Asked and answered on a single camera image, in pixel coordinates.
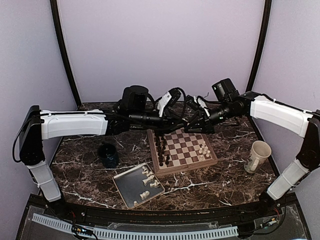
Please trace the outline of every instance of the marble table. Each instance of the marble table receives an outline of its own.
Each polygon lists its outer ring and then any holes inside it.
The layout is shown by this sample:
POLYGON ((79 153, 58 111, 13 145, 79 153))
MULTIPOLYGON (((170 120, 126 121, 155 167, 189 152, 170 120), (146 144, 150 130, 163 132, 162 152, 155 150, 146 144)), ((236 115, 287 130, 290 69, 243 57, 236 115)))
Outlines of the marble table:
MULTIPOLYGON (((106 109, 112 103, 85 103, 80 110, 106 109)), ((182 104, 175 106, 179 112, 182 104)), ((193 115, 186 110, 186 118, 193 115)), ((228 120, 215 127, 207 137, 218 164, 159 177, 165 193, 135 210, 196 210, 234 206, 258 200, 259 194, 276 178, 268 161, 255 174, 244 170, 250 148, 258 140, 248 119, 228 120)), ((126 209, 113 176, 142 163, 153 168, 147 132, 131 130, 116 136, 65 137, 51 164, 54 177, 67 202, 101 208, 126 209), (112 143, 118 150, 120 164, 106 169, 97 149, 112 143)))

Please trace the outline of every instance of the wooden chessboard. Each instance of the wooden chessboard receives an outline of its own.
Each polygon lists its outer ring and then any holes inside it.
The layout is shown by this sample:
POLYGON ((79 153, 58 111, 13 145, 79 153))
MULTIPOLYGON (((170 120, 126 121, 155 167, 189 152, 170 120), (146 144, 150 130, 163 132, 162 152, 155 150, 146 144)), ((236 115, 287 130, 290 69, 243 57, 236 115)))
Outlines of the wooden chessboard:
POLYGON ((164 150, 163 166, 160 166, 154 131, 147 130, 147 136, 150 144, 154 173, 157 176, 199 169, 218 163, 217 156, 205 134, 185 133, 182 129, 178 129, 170 134, 164 135, 167 145, 164 150), (209 157, 199 153, 203 142, 205 142, 205 145, 210 150, 209 157), (165 164, 167 155, 170 155, 168 166, 165 164))

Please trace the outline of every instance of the dark blue mug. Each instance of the dark blue mug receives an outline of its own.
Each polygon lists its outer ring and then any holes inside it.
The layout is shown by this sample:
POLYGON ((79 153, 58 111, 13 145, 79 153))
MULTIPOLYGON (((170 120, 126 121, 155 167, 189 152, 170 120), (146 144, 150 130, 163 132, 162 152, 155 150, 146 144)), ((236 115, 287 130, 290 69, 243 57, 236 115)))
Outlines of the dark blue mug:
POLYGON ((119 164, 117 149, 110 143, 105 143, 99 147, 98 156, 102 165, 107 169, 114 169, 119 164))

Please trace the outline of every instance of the wall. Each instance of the wall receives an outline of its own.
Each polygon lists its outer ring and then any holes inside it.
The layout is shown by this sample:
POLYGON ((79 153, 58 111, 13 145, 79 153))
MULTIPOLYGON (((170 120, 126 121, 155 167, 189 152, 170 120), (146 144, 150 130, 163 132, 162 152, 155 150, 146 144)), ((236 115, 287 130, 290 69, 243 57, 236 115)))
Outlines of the wall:
MULTIPOLYGON (((0 233, 15 239, 29 198, 37 193, 12 144, 31 105, 75 110, 60 56, 49 0, 0 0, 0 233)), ((44 142, 50 161, 59 139, 44 142)))
POLYGON ((231 78, 244 92, 264 0, 58 1, 83 102, 117 101, 130 85, 155 99, 172 87, 215 99, 231 78))
MULTIPOLYGON (((253 90, 281 102, 320 109, 320 2, 273 1, 265 47, 253 90)), ((256 121, 283 171, 296 157, 303 139, 261 120, 256 121)), ((314 239, 320 236, 320 170, 296 194, 314 239)))

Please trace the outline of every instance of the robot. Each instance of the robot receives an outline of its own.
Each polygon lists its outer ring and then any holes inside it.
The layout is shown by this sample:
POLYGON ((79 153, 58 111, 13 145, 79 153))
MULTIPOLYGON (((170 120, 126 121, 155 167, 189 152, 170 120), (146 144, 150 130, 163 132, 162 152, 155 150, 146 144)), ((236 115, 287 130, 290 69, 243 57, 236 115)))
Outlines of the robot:
POLYGON ((154 100, 143 86, 127 87, 113 109, 89 111, 49 111, 32 106, 14 141, 12 157, 29 169, 48 205, 57 215, 68 213, 64 196, 55 181, 43 152, 43 140, 73 135, 117 135, 129 130, 152 129, 161 134, 184 128, 186 133, 214 134, 214 126, 227 119, 251 116, 284 127, 304 138, 293 162, 259 196, 258 213, 264 215, 288 190, 308 176, 320 164, 320 111, 303 110, 278 102, 266 94, 248 91, 239 94, 227 78, 212 86, 219 106, 209 109, 203 97, 186 96, 173 88, 154 100), (184 97, 181 115, 169 109, 184 97), (147 108, 147 99, 152 108, 147 108), (184 120, 186 105, 196 112, 189 122, 184 120), (19 139, 20 160, 15 158, 19 139))

